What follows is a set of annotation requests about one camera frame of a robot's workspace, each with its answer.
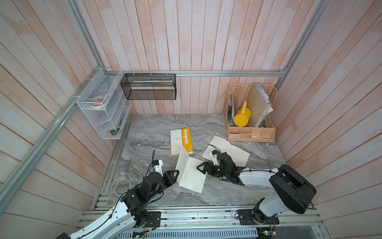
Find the white orange Notebook notebook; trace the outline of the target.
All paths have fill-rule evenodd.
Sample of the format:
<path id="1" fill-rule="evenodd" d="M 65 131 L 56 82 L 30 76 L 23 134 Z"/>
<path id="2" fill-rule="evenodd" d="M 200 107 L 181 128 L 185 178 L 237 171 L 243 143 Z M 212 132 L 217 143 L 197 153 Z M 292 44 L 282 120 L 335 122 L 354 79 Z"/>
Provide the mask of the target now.
<path id="1" fill-rule="evenodd" d="M 189 156 L 187 150 L 182 146 L 178 157 L 176 169 L 179 171 L 177 178 L 180 187 L 202 193 L 206 175 L 197 169 L 203 161 Z"/>
<path id="2" fill-rule="evenodd" d="M 170 131 L 170 155 L 179 155 L 184 147 L 189 154 L 193 153 L 192 139 L 189 128 Z"/>

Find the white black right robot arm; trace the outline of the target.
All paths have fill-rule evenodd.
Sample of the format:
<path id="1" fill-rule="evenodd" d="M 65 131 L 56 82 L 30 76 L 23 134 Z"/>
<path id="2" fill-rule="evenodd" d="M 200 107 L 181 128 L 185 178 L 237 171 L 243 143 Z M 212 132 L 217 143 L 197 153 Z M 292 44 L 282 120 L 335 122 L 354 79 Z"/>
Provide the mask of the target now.
<path id="1" fill-rule="evenodd" d="M 238 210 L 242 225 L 279 223 L 277 215 L 286 211 L 304 214 L 313 209 L 312 200 L 316 188 L 287 164 L 274 169 L 250 169 L 239 167 L 226 152 L 212 151 L 213 162 L 203 162 L 197 170 L 217 177 L 221 181 L 242 186 L 263 186 L 277 193 L 273 198 L 261 198 L 251 210 Z"/>

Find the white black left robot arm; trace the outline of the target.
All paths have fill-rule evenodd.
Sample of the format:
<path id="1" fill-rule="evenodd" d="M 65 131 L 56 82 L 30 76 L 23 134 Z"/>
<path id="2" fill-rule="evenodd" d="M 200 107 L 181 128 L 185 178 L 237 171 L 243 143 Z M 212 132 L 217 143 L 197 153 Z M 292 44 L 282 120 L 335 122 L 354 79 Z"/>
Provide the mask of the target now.
<path id="1" fill-rule="evenodd" d="M 178 170 L 169 170 L 164 174 L 151 172 L 142 182 L 125 192 L 105 214 L 70 235 L 60 234 L 59 239 L 112 239 L 125 230 L 148 226 L 151 221 L 146 209 L 148 204 L 165 189 L 177 182 Z"/>

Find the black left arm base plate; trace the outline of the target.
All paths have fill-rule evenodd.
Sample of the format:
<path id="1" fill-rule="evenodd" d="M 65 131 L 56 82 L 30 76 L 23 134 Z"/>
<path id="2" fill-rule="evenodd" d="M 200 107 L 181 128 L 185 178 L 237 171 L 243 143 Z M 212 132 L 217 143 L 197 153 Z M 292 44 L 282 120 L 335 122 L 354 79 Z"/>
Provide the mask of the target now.
<path id="1" fill-rule="evenodd" d="M 153 211 L 147 212 L 144 211 L 135 216 L 136 225 L 135 227 L 149 227 L 149 228 L 158 228 L 161 224 L 161 212 Z"/>

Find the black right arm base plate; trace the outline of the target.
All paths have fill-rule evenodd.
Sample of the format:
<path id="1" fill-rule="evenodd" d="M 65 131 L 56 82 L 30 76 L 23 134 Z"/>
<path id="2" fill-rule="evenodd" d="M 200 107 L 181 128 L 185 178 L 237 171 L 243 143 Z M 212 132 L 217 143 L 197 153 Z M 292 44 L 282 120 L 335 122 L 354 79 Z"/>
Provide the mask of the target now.
<path id="1" fill-rule="evenodd" d="M 266 217 L 259 209 L 241 209 L 234 216 L 240 225 L 278 225 L 280 220 L 277 215 Z"/>

